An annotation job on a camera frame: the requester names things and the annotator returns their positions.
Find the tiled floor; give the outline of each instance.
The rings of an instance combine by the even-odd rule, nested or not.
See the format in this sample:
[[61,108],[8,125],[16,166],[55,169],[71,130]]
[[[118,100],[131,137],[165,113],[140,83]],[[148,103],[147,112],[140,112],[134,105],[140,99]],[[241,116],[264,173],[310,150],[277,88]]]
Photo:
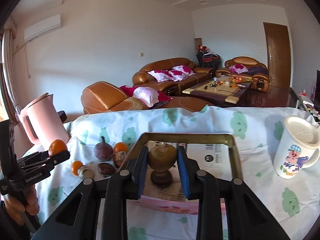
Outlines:
[[268,93],[255,90],[250,92],[250,103],[248,107],[295,107],[296,98],[293,92],[277,87],[270,87]]

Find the wooden door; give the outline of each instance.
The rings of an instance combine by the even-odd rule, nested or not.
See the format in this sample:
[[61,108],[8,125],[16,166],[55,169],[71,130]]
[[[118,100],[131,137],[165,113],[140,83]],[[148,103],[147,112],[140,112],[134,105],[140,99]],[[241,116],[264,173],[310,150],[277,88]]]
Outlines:
[[263,23],[267,39],[268,71],[272,86],[288,89],[291,77],[291,51],[285,25]]

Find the coffee table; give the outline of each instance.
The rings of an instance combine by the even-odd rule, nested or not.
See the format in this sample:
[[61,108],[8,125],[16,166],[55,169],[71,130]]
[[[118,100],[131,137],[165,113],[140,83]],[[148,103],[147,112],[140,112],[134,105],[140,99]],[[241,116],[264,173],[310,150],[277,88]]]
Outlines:
[[[219,77],[218,80],[228,80],[229,78],[229,76],[223,76]],[[210,87],[210,84],[212,83],[213,78],[183,90],[182,93],[188,94],[190,97],[201,98],[220,107],[245,106],[250,102],[249,92],[251,90],[252,82],[242,83],[246,85],[245,88],[239,86],[229,87],[225,85]]]

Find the pink kettle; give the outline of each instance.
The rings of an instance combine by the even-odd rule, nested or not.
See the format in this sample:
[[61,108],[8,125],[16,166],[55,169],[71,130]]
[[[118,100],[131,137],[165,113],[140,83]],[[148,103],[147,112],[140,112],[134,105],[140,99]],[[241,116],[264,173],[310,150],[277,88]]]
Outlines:
[[56,139],[61,139],[65,143],[70,139],[54,108],[53,95],[48,93],[36,98],[23,108],[20,113],[20,120],[29,140],[33,144],[42,144],[45,151]]

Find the kettle lid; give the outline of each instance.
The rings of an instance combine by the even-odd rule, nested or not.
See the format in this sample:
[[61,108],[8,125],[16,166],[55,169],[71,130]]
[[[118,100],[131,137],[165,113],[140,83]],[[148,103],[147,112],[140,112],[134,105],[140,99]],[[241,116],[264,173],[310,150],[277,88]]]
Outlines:
[[32,106],[33,104],[35,104],[36,102],[40,101],[41,99],[47,97],[48,95],[49,95],[49,93],[45,93],[42,96],[39,96],[38,98],[36,98],[35,100],[33,100],[29,104],[27,104],[27,106],[24,109],[27,109],[28,107]]

